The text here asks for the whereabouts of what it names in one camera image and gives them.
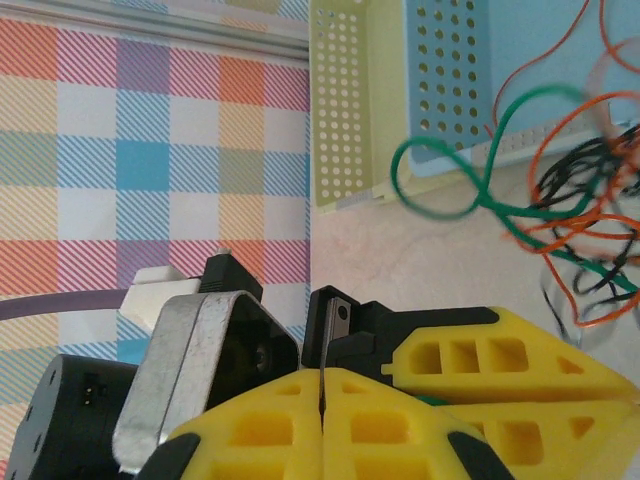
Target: black plastic part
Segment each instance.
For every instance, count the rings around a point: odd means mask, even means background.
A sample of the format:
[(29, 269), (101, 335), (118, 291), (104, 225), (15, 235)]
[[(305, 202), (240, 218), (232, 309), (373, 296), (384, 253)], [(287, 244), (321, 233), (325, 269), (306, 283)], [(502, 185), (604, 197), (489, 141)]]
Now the black plastic part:
[(340, 298), (350, 303), (352, 312), (355, 307), (360, 305), (359, 302), (331, 285), (327, 285), (311, 294), (301, 357), (302, 365), (307, 368), (320, 367), (322, 344), (327, 322), (327, 307), (329, 302), (334, 298)]
[(360, 305), (333, 287), (311, 295), (302, 364), (318, 368), (324, 338), (327, 304), (339, 297), (351, 303), (349, 335), (329, 342), (326, 366), (340, 367), (392, 386), (390, 375), (380, 367), (392, 363), (393, 352), (417, 328), (487, 325), (500, 316), (486, 307), (450, 308), (415, 312), (392, 312), (378, 302)]
[(111, 437), (137, 367), (58, 355), (45, 370), (20, 423), (8, 480), (126, 478)]
[(207, 401), (213, 408), (298, 369), (298, 345), (249, 297), (238, 298)]
[(236, 290), (246, 290), (256, 300), (262, 300), (262, 286), (232, 254), (223, 253), (209, 257), (200, 279), (198, 293)]
[(470, 480), (515, 480), (488, 443), (463, 432), (447, 435)]
[(144, 464), (136, 480), (180, 480), (200, 445), (200, 436), (185, 433), (160, 445)]

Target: plaid fabric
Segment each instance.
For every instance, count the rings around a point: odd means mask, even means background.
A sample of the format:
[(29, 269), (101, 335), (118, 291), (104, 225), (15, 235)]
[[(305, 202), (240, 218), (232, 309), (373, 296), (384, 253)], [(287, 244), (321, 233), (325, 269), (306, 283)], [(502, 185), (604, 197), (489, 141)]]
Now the plaid fabric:
[[(309, 293), (304, 64), (0, 19), (0, 295), (201, 271), (219, 246), (301, 338)], [(0, 322), (0, 478), (57, 353), (138, 362), (114, 311)]]

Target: electrical wire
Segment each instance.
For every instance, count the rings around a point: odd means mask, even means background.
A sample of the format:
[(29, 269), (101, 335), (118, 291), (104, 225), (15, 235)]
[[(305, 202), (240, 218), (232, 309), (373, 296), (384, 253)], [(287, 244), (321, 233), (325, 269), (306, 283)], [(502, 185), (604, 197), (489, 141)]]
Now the electrical wire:
[[(538, 55), (533, 60), (530, 60), (527, 63), (525, 63), (524, 65), (518, 67), (511, 75), (509, 75), (507, 77), (507, 79), (504, 81), (504, 83), (500, 87), (500, 90), (498, 90), (498, 94), (496, 95), (496, 98), (495, 98), (495, 100), (493, 102), (493, 108), (491, 109), (491, 119), (493, 121), (494, 127), (498, 126), (498, 106), (500, 105), (500, 100), (502, 99), (502, 95), (504, 95), (504, 92), (506, 91), (507, 86), (523, 70), (526, 70), (527, 68), (529, 68), (532, 65), (535, 65), (539, 61), (544, 60), (549, 55), (551, 55), (556, 50), (558, 50), (558, 48), (560, 48), (562, 46), (562, 44), (564, 44), (564, 42), (567, 41), (567, 39), (573, 34), (573, 31), (576, 29), (576, 27), (580, 23), (580, 20), (582, 20), (584, 12), (587, 10), (587, 7), (589, 6), (589, 2), (590, 1), (591, 0), (585, 0), (584, 4), (582, 5), (582, 8), (578, 12), (578, 15), (576, 16), (576, 18), (573, 20), (573, 23), (571, 24), (571, 26), (569, 27), (569, 29), (566, 31), (566, 33), (562, 36), (562, 38), (555, 45), (553, 45), (549, 50), (547, 50), (543, 54)], [(487, 125), (485, 125), (485, 129), (489, 133), (489, 136), (493, 137), (491, 129)]]
[(120, 308), (127, 289), (63, 292), (0, 301), (0, 321), (58, 312)]
[(620, 55), (618, 55), (618, 49), (611, 44), (609, 36), (607, 35), (607, 27), (605, 22), (605, 0), (600, 0), (600, 11), (598, 14), (598, 23), (600, 24), (600, 37), (602, 43), (607, 48), (607, 52), (615, 60), (615, 62), (623, 68), (626, 68), (630, 72), (640, 73), (640, 67), (636, 67), (626, 62)]
[[(498, 202), (491, 195), (489, 184), (497, 148), (504, 134), (506, 125), (516, 110), (522, 105), (532, 99), (546, 95), (562, 95), (577, 103), (582, 103), (582, 105), (567, 115), (538, 148), (534, 160), (531, 162), (527, 178), (531, 193), (531, 206), (516, 207)], [(601, 138), (587, 142), (577, 149), (574, 149), (567, 157), (561, 159), (558, 164), (545, 172), (539, 183), (535, 182), (540, 158), (551, 140), (577, 115), (593, 108), (600, 102), (612, 98), (627, 98), (640, 102), (640, 94), (636, 92), (607, 93), (585, 101), (586, 97), (582, 92), (567, 85), (543, 86), (521, 95), (507, 108), (498, 124), (482, 178), (475, 173), (465, 159), (460, 157), (455, 150), (448, 147), (441, 140), (430, 137), (411, 138), (398, 147), (392, 159), (392, 187), (405, 206), (429, 219), (456, 220), (469, 215), (479, 206), (491, 210), (523, 249), (542, 256), (554, 280), (569, 300), (573, 323), (575, 325), (584, 328), (615, 320), (624, 312), (636, 308), (640, 303), (638, 288), (622, 272), (622, 266), (628, 261), (627, 257), (629, 256), (631, 245), (636, 240), (637, 232), (640, 231), (640, 222), (620, 214), (605, 213), (605, 208), (615, 203), (615, 196), (625, 187), (625, 181), (628, 181), (629, 178), (638, 173), (638, 166), (634, 163), (635, 157), (637, 156), (638, 144), (640, 143), (638, 129), (631, 129), (617, 138)], [(596, 117), (598, 117), (601, 128), (611, 131), (611, 128), (606, 128), (607, 126), (610, 127), (610, 125), (607, 125), (609, 121), (608, 118), (599, 118), (598, 112), (594, 113), (596, 113)], [(469, 207), (460, 212), (445, 214), (429, 210), (406, 196), (398, 182), (398, 167), (406, 150), (417, 145), (426, 146), (449, 157), (469, 178), (478, 191), (474, 201)], [(600, 160), (587, 161), (588, 157), (594, 156), (599, 156)], [(581, 182), (571, 180), (572, 177), (575, 177), (577, 174), (587, 174), (588, 178)], [(573, 187), (573, 192), (570, 195), (564, 193), (560, 197), (554, 197), (561, 191), (560, 187), (562, 185), (560, 184), (569, 184)], [(560, 204), (562, 201), (567, 201), (572, 198), (577, 198), (577, 203), (573, 208), (560, 211), (551, 209), (551, 207)], [(523, 227), (510, 217), (538, 219), (542, 221), (543, 224), (534, 227)], [(590, 230), (594, 225), (603, 221), (621, 222), (627, 226), (628, 233), (607, 234)], [(535, 232), (545, 230), (551, 231), (555, 235), (555, 241), (547, 243), (534, 235)], [(566, 233), (560, 234), (560, 230), (566, 231)], [(576, 252), (577, 249), (569, 245), (569, 241), (578, 235), (627, 240), (627, 244), (621, 255), (609, 255), (609, 258), (605, 259), (590, 259), (579, 256)], [(607, 286), (612, 289), (612, 297), (604, 302), (600, 302), (600, 304), (604, 305), (618, 301), (626, 301), (625, 305), (601, 318), (584, 321), (584, 315), (581, 316), (579, 314), (577, 302), (571, 290), (558, 274), (550, 257), (568, 260), (579, 265), (582, 271), (590, 271), (599, 275), (602, 280), (596, 283), (598, 288)], [(607, 261), (614, 263), (612, 268), (608, 268)], [(618, 287), (622, 288), (625, 293), (618, 295), (616, 290)]]

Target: perforated plastic basket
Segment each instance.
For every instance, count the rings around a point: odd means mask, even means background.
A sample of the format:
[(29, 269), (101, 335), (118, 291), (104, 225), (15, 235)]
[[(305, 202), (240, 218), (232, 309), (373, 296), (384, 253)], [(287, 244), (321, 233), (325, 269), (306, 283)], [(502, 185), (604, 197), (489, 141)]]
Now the perforated plastic basket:
[[(640, 2), (611, 3), (613, 40), (637, 32), (629, 12), (640, 15)], [(372, 198), (393, 198), (390, 161), (409, 136), (438, 137), (460, 150), (469, 163), (482, 166), (489, 141), (483, 125), (490, 124), (491, 104), (502, 81), (557, 41), (581, 4), (580, 0), (312, 0), (316, 206), (327, 211)], [(589, 12), (564, 48), (564, 53), (519, 77), (503, 106), (514, 98), (512, 93), (542, 83), (577, 80), (573, 83), (581, 86), (603, 50), (596, 11)], [(622, 81), (623, 77), (611, 80), (627, 88), (634, 85), (629, 82), (637, 84), (629, 76)], [(571, 106), (557, 98), (527, 106), (526, 115), (514, 117), (497, 164), (531, 155)], [(580, 118), (552, 144), (552, 150), (594, 134), (589, 122)], [(408, 166), (405, 163), (400, 170), (409, 194), (460, 178), (451, 172), (455, 167), (450, 161), (434, 157), (420, 147), (410, 150)]]

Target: green wire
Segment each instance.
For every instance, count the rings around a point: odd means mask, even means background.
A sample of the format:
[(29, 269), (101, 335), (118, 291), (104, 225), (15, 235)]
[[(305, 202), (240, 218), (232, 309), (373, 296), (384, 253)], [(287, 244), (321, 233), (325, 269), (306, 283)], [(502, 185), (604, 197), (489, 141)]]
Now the green wire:
[[(507, 127), (507, 124), (509, 123), (509, 120), (511, 120), (511, 117), (513, 117), (516, 111), (525, 103), (535, 98), (547, 95), (561, 95), (569, 98), (572, 101), (575, 101), (578, 104), (586, 101), (585, 95), (580, 90), (570, 85), (564, 84), (551, 84), (541, 86), (538, 88), (534, 88), (518, 97), (511, 105), (509, 105), (504, 115), (500, 119), (500, 123), (498, 125), (498, 128), (496, 129), (495, 136), (493, 137), (493, 141), (491, 142), (491, 148), (489, 149), (489, 155), (487, 157), (487, 163), (485, 165), (482, 178), (480, 178), (476, 174), (476, 172), (464, 158), (458, 155), (458, 153), (454, 149), (449, 147), (442, 140), (434, 137), (413, 137), (406, 140), (398, 147), (395, 154), (393, 155), (393, 159), (391, 160), (391, 185), (393, 187), (393, 190), (398, 195), (400, 202), (402, 202), (408, 209), (425, 218), (439, 221), (459, 220), (471, 214), (476, 208), (482, 206), (488, 210), (491, 210), (498, 218), (498, 220), (502, 222), (505, 228), (518, 240), (535, 249), (546, 247), (548, 244), (520, 230), (508, 217), (518, 216), (524, 218), (539, 218), (541, 220), (556, 220), (571, 218), (580, 215), (585, 211), (589, 202), (593, 198), (593, 194), (600, 179), (597, 176), (594, 176), (587, 183), (585, 193), (575, 207), (571, 208), (570, 210), (555, 212), (543, 211), (532, 207), (518, 207), (515, 205), (499, 202), (495, 200), (491, 195), (489, 184), (491, 183), (491, 175), (493, 173), (493, 165), (498, 151), (498, 146), (500, 144), (502, 136), (504, 135), (504, 131)], [(414, 202), (404, 193), (398, 181), (398, 169), (404, 153), (412, 146), (428, 147), (431, 150), (434, 150), (450, 158), (460, 168), (460, 170), (462, 170), (462, 172), (469, 178), (471, 183), (478, 190), (478, 194), (476, 195), (475, 199), (467, 208), (454, 213), (436, 212)], [(563, 250), (554, 250), (551, 252), (551, 255), (577, 264), (575, 259)], [(603, 266), (590, 260), (580, 261), (579, 266), (597, 273), (600, 276), (605, 276), (608, 273)], [(636, 287), (625, 276), (621, 274), (616, 275), (613, 281), (628, 292), (635, 292), (638, 289), (638, 287)]]

